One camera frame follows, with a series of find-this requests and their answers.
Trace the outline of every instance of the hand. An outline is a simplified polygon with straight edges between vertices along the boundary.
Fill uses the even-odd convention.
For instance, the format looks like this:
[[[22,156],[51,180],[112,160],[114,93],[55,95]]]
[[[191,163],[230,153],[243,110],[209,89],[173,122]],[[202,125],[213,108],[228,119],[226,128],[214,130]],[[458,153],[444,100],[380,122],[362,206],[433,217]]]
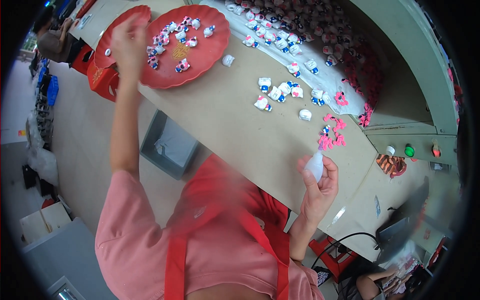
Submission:
[[[384,272],[385,273],[385,277],[388,277],[388,276],[392,276],[392,275],[395,275],[398,273],[398,266],[396,264],[393,264],[391,266],[388,267],[388,269]]]
[[[145,25],[134,24],[138,14],[132,15],[113,29],[112,55],[122,78],[137,82],[146,62]]]
[[[68,30],[68,28],[70,27],[70,25],[72,24],[73,20],[71,18],[66,18],[64,21],[63,21],[63,24],[62,24],[62,27],[65,29],[65,30]]]
[[[324,171],[317,184],[312,172],[303,169],[311,157],[311,155],[305,155],[297,162],[297,171],[302,174],[303,182],[307,187],[300,212],[309,223],[317,227],[338,194],[338,167],[330,158],[324,156]]]

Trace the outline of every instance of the white button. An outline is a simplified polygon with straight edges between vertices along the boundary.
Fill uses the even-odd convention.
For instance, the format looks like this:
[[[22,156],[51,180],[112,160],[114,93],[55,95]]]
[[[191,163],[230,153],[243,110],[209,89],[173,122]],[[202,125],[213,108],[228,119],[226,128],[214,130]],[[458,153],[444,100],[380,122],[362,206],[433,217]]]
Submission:
[[[393,156],[395,153],[395,149],[392,146],[387,146],[387,149],[385,150],[388,156]]]

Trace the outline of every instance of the red apron strap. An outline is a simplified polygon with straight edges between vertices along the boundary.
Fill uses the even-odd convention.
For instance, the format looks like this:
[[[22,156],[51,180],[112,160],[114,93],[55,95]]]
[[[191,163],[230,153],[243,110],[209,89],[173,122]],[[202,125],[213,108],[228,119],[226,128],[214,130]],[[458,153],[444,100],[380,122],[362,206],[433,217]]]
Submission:
[[[276,280],[276,300],[288,300],[288,266],[280,261],[278,265],[278,278]]]
[[[264,221],[264,231],[245,209],[239,213],[240,223],[253,238],[277,260],[278,277],[276,300],[288,300],[288,266],[290,264],[289,236],[275,225]]]
[[[165,299],[183,300],[185,297],[185,257],[187,237],[170,236],[165,266]]]

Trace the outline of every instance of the green button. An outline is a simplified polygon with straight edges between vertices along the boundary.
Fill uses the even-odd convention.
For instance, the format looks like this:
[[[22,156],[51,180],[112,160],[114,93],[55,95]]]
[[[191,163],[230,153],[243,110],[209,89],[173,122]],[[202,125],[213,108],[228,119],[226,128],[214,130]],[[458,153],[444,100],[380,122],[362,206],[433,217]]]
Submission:
[[[405,155],[408,157],[413,157],[415,155],[415,149],[413,149],[412,145],[407,144],[405,146]]]

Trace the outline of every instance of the worker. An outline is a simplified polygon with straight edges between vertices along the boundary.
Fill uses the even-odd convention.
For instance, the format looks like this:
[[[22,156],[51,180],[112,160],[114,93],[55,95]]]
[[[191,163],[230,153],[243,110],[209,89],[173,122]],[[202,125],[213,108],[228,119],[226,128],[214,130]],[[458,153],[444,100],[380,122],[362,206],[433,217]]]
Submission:
[[[112,33],[120,73],[113,175],[95,240],[108,287],[120,300],[323,300],[317,274],[301,261],[338,193],[338,168],[327,157],[318,183],[303,170],[311,156],[298,160],[306,193],[288,233],[288,209],[214,154],[186,183],[167,225],[155,222],[139,181],[137,83],[147,45],[136,18]],[[162,194],[150,200],[162,201]]]
[[[405,284],[411,275],[403,279],[397,277],[398,266],[393,264],[383,270],[363,257],[349,265],[340,275],[338,284],[338,300],[397,300],[403,299],[405,293],[394,292]]]
[[[36,43],[40,54],[55,62],[71,64],[85,45],[82,40],[77,40],[68,29],[72,25],[72,19],[67,18],[58,30],[51,30],[53,6],[43,9],[33,25],[36,34]]]

